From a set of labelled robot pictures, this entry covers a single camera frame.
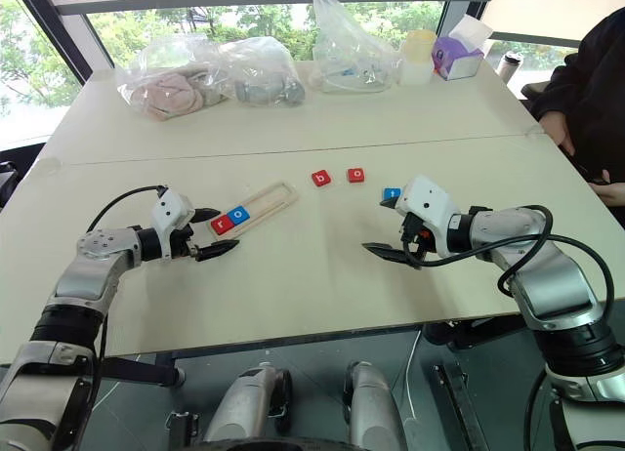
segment person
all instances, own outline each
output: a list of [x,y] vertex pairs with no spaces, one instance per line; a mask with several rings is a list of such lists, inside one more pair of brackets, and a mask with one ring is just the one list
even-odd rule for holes
[[531,112],[625,227],[625,8],[564,63]]

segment person's hand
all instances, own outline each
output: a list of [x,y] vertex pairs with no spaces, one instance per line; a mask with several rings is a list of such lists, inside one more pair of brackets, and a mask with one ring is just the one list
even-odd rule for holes
[[[609,172],[607,170],[602,172],[602,176],[607,183],[610,183]],[[625,183],[589,183],[589,185],[607,207],[625,206]]]
[[566,126],[566,116],[563,112],[547,111],[538,122],[543,126],[545,133],[554,141],[554,144],[561,146],[570,156],[575,154],[575,147],[570,139],[568,126]]

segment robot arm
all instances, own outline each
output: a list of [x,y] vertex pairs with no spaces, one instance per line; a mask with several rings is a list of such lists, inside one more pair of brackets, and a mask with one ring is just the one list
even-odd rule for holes
[[224,254],[238,241],[206,248],[190,241],[189,223],[217,215],[194,210],[186,197],[164,188],[152,210],[153,228],[98,229],[79,239],[76,257],[0,384],[0,448],[56,450],[76,440],[89,417],[92,378],[100,367],[94,343],[120,277],[153,259],[203,261]]
[[[473,207],[463,214],[444,190],[423,176],[413,179],[399,198],[382,205],[395,208],[405,217],[401,237],[405,251],[378,243],[364,246],[383,259],[416,268],[440,266],[445,259],[452,262],[455,255],[503,239],[539,234],[546,224],[545,215],[524,207],[498,212]],[[419,244],[419,250],[410,253],[408,245],[414,242]],[[535,238],[519,241],[490,249],[478,257],[507,270],[534,244]],[[428,251],[438,253],[443,260],[425,261]],[[625,359],[606,323],[604,309],[579,265],[552,241],[546,241],[511,275],[508,284],[545,358],[547,377],[561,397],[564,419],[588,419],[588,414],[591,418],[600,417],[594,415],[598,403],[607,407],[608,403],[620,402],[616,410],[622,420]],[[625,436],[620,434],[619,442],[625,442]],[[575,437],[575,444],[592,441],[586,438]]]

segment clear plastic bag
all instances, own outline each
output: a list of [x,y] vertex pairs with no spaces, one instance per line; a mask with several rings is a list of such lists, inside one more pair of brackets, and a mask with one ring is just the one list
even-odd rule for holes
[[219,103],[228,79],[218,45],[203,34],[154,40],[127,68],[115,70],[126,103],[160,121]]
[[371,93],[397,80],[399,54],[386,41],[368,34],[338,0],[312,0],[319,33],[312,57],[321,90]]
[[223,94],[252,105],[297,105],[304,86],[289,51],[270,36],[243,39],[219,46],[228,72]]

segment tissue box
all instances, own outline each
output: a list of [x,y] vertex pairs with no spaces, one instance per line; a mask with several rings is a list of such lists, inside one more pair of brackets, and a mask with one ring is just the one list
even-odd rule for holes
[[432,48],[434,66],[445,80],[474,76],[483,58],[479,49],[469,53],[460,41],[447,36],[441,36]]

